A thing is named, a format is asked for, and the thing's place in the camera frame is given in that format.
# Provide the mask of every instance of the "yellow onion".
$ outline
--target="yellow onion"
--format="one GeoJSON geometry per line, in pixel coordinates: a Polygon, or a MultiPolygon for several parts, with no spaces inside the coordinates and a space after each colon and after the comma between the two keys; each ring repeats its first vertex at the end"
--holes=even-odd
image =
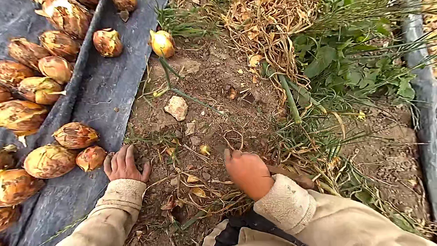
{"type": "Polygon", "coordinates": [[[90,26],[92,15],[75,0],[46,0],[42,10],[35,10],[46,17],[57,29],[73,37],[84,39],[90,26]]]}
{"type": "Polygon", "coordinates": [[[12,39],[8,45],[9,55],[19,63],[38,70],[38,60],[50,56],[45,48],[27,41],[27,39],[12,39]]]}
{"type": "Polygon", "coordinates": [[[28,199],[44,186],[44,181],[24,169],[0,170],[0,207],[14,206],[28,199]]]}
{"type": "Polygon", "coordinates": [[[7,87],[17,87],[20,81],[34,76],[32,69],[18,62],[0,61],[0,83],[7,87]]]}
{"type": "Polygon", "coordinates": [[[38,67],[43,75],[51,77],[59,84],[68,83],[73,74],[73,67],[70,63],[59,56],[48,56],[40,59],[38,67]]]}
{"type": "Polygon", "coordinates": [[[41,126],[48,110],[39,104],[21,100],[0,103],[0,127],[26,132],[41,126]]]}
{"type": "Polygon", "coordinates": [[[80,51],[80,43],[60,31],[44,32],[39,36],[39,41],[52,55],[69,62],[75,61],[80,51]]]}
{"type": "Polygon", "coordinates": [[[0,208],[0,232],[15,223],[20,217],[18,207],[0,208]]]}
{"type": "Polygon", "coordinates": [[[137,7],[137,0],[112,0],[120,11],[129,11],[132,12],[137,7]]]}
{"type": "Polygon", "coordinates": [[[12,93],[4,86],[0,85],[0,102],[12,100],[12,93]]]}
{"type": "Polygon", "coordinates": [[[75,166],[76,152],[60,145],[48,144],[30,152],[24,169],[35,178],[50,179],[64,175],[75,166]]]}
{"type": "Polygon", "coordinates": [[[0,150],[0,169],[9,169],[15,165],[14,157],[11,155],[11,152],[15,151],[17,151],[17,147],[13,144],[0,150]]]}
{"type": "Polygon", "coordinates": [[[76,164],[84,171],[90,172],[103,164],[106,151],[99,146],[92,146],[80,152],[76,157],[76,164]]]}
{"type": "Polygon", "coordinates": [[[105,57],[116,57],[123,51],[123,43],[120,40],[120,35],[112,28],[95,31],[93,34],[93,42],[97,51],[105,57]]]}
{"type": "Polygon", "coordinates": [[[149,44],[158,56],[169,58],[174,55],[175,47],[173,37],[166,31],[154,32],[150,30],[149,44]]]}
{"type": "Polygon", "coordinates": [[[53,136],[62,146],[69,149],[86,148],[93,142],[99,140],[96,130],[79,122],[71,122],[63,125],[59,130],[54,132],[53,136]]]}
{"type": "Polygon", "coordinates": [[[50,77],[30,77],[20,82],[18,91],[29,101],[52,105],[58,98],[62,86],[50,77]]]}

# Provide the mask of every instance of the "person's right hand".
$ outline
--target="person's right hand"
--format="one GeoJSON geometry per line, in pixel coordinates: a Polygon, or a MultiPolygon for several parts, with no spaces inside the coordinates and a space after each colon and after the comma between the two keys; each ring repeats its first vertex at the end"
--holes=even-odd
{"type": "Polygon", "coordinates": [[[273,187],[266,164],[256,154],[225,149],[225,164],[231,180],[250,198],[258,201],[273,187]]]}

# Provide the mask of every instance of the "soil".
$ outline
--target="soil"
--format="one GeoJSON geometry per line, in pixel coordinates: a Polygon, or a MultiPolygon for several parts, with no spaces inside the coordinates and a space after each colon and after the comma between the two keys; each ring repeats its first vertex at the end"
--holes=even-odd
{"type": "MultiPolygon", "coordinates": [[[[276,165],[270,160],[271,153],[266,153],[270,123],[265,117],[283,112],[276,88],[270,81],[260,80],[249,72],[247,58],[227,44],[203,39],[176,39],[176,42],[179,49],[168,63],[185,75],[185,79],[171,76],[173,87],[230,118],[185,99],[186,119],[176,121],[164,107],[177,94],[168,91],[160,97],[151,97],[151,92],[161,85],[164,88],[166,81],[157,57],[150,58],[149,75],[139,88],[125,140],[136,144],[139,168],[144,162],[153,165],[144,206],[126,241],[130,246],[201,245],[203,238],[224,218],[224,208],[235,203],[227,211],[241,214],[250,207],[250,201],[243,194],[235,193],[238,189],[234,185],[220,183],[230,181],[222,159],[224,149],[252,151],[266,163],[276,165]],[[187,123],[193,123],[194,130],[190,131],[187,123]],[[209,146],[210,155],[198,154],[200,145],[209,146]],[[173,157],[169,155],[173,153],[171,148],[175,148],[173,157]],[[178,180],[176,174],[186,171],[199,181],[187,183],[185,174],[178,180]],[[194,195],[190,191],[193,185],[201,186],[207,198],[194,195]],[[224,194],[235,197],[228,202],[220,201],[218,196],[224,194]],[[163,210],[177,203],[180,206],[163,210]],[[184,231],[178,229],[200,208],[209,211],[207,217],[195,221],[184,231]]],[[[369,109],[365,111],[366,121],[359,125],[359,128],[377,132],[380,138],[347,146],[343,153],[352,155],[358,151],[355,162],[366,174],[380,180],[382,195],[399,204],[399,210],[419,219],[429,219],[409,110],[384,102],[381,105],[390,113],[369,109]]]]}

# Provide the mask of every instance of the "white stone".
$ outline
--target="white stone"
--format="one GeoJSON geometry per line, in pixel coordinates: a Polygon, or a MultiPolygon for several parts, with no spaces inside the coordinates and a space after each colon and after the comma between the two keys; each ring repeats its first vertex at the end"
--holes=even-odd
{"type": "Polygon", "coordinates": [[[176,118],[177,121],[182,121],[187,116],[188,105],[182,97],[173,96],[164,109],[176,118]]]}

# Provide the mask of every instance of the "beige jacket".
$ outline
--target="beige jacket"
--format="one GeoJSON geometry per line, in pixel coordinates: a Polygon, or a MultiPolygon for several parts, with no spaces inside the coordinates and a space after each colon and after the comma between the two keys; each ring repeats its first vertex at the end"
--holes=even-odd
{"type": "MultiPolygon", "coordinates": [[[[304,190],[286,176],[273,176],[270,192],[254,210],[308,246],[437,246],[403,231],[373,209],[350,199],[304,190]]],[[[96,208],[58,246],[122,246],[136,222],[146,185],[131,179],[109,183],[96,208]]],[[[224,229],[220,223],[205,238],[215,244],[224,229]]],[[[291,243],[263,232],[242,228],[239,246],[290,246],[291,243]]]]}

